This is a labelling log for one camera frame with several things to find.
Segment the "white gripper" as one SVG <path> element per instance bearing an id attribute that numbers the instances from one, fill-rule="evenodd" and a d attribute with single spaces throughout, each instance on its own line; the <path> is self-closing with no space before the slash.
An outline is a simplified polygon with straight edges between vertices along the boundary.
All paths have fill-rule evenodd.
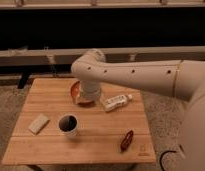
<path id="1" fill-rule="evenodd" d="M 81 81 L 80 96 L 86 100 L 95 101 L 101 95 L 101 85 L 99 82 Z"/>

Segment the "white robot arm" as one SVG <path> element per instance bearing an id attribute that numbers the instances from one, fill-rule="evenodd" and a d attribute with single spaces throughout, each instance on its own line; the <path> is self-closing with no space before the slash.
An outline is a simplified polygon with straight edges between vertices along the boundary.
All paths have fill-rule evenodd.
<path id="1" fill-rule="evenodd" d="M 188 102 L 178 139 L 177 171 L 205 171 L 205 61 L 167 60 L 108 63 L 98 49 L 72 63 L 79 94 L 95 100 L 102 82 L 175 97 Z"/>

